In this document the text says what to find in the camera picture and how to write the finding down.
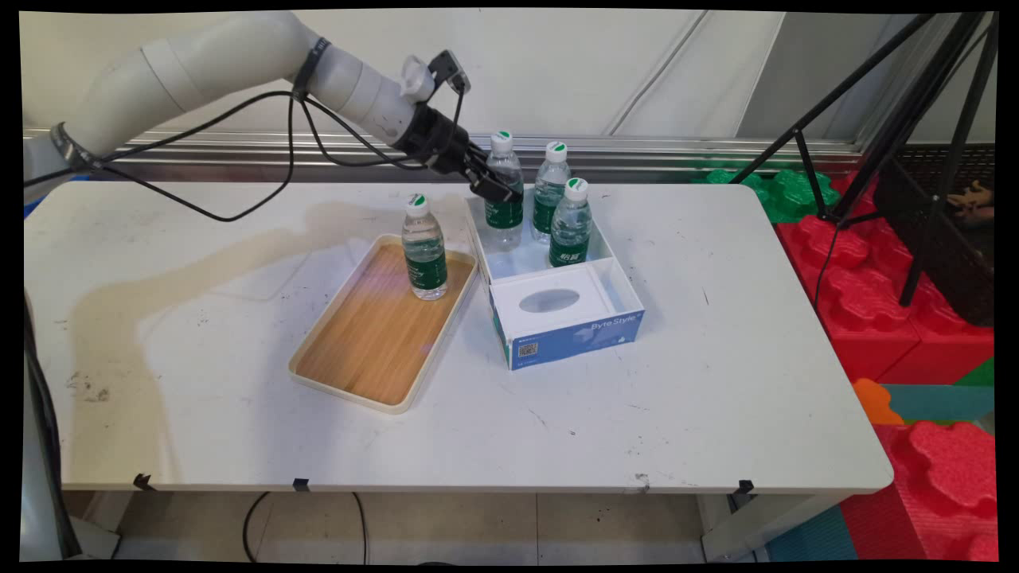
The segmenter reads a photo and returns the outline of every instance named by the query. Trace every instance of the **water bottle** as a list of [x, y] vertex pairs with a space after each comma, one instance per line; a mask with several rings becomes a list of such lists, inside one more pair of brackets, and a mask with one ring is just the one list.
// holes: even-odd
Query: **water bottle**
[[521, 201], [516, 203], [490, 203], [485, 201], [485, 221], [495, 229], [495, 242], [502, 248], [520, 245], [520, 235], [524, 222], [524, 171], [520, 159], [513, 152], [513, 135], [509, 132], [492, 134], [492, 152], [487, 164], [503, 184], [520, 193]]
[[573, 265], [587, 260], [591, 239], [591, 206], [587, 204], [587, 181], [574, 177], [567, 183], [562, 200], [552, 214], [551, 245], [548, 263]]
[[552, 142], [545, 146], [545, 162], [538, 169], [534, 179], [534, 217], [531, 237], [535, 241], [548, 243], [552, 231], [552, 213], [562, 199], [562, 192], [570, 178], [567, 165], [567, 144]]
[[424, 195], [416, 194], [407, 203], [403, 239], [411, 290], [423, 301], [441, 298], [446, 290], [445, 245]]

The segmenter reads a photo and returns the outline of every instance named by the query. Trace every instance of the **green and white bottle cap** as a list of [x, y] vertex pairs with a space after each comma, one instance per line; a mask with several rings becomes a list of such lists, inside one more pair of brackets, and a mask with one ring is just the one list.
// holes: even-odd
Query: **green and white bottle cap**
[[412, 217], [424, 217], [428, 214], [428, 200], [420, 193], [414, 194], [407, 202], [407, 214]]
[[495, 153], [513, 151], [513, 134], [509, 132], [495, 132], [489, 139], [492, 142], [492, 151]]
[[545, 146], [545, 159], [552, 163], [562, 163], [567, 160], [567, 144], [551, 142]]
[[570, 201], [583, 201], [587, 199], [587, 181], [580, 177], [568, 180], [565, 195]]

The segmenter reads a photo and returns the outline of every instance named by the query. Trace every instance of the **white box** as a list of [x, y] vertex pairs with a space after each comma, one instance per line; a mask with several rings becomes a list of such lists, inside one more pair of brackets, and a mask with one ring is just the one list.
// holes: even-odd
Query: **white box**
[[601, 236], [596, 214], [587, 261], [549, 268], [548, 245], [531, 238], [527, 217], [520, 246], [506, 250], [485, 222], [484, 200], [466, 201], [471, 243], [511, 370], [634, 341], [644, 305]]

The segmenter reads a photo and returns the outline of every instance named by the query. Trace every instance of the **table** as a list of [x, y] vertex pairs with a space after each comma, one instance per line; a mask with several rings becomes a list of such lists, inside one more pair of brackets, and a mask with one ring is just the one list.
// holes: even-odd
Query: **table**
[[[232, 214], [272, 185], [166, 187]], [[512, 372], [476, 281], [405, 414], [293, 382], [305, 332], [418, 192], [447, 247], [469, 250], [464, 185], [291, 185], [234, 223], [130, 183], [57, 189], [24, 222], [24, 275], [64, 487], [720, 494], [750, 480], [758, 496], [704, 536], [719, 560], [891, 483], [743, 186], [591, 186], [647, 309], [633, 344]]]

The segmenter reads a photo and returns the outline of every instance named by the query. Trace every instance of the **white robotic arm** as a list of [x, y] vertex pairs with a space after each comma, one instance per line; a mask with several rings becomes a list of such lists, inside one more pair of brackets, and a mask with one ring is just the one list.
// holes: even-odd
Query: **white robotic arm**
[[[278, 79], [294, 82], [319, 39], [291, 12], [262, 11], [232, 15], [197, 32], [152, 42], [97, 79], [77, 115], [64, 123], [64, 133], [78, 149], [105, 157], [143, 132], [232, 92]], [[479, 156], [467, 132], [427, 106], [435, 84], [442, 80], [450, 80], [462, 94], [470, 88], [451, 54], [442, 55], [451, 66], [438, 70], [435, 79], [433, 66], [409, 58], [401, 95], [395, 82], [329, 45], [308, 80], [307, 91], [394, 149], [415, 156], [435, 151], [423, 162], [440, 173], [461, 172], [478, 195], [500, 202], [520, 200], [491, 176], [483, 161], [479, 165], [483, 154]], [[25, 140], [23, 151], [25, 181], [73, 163], [74, 150], [61, 148], [49, 136]], [[25, 187], [24, 203], [71, 176]]]

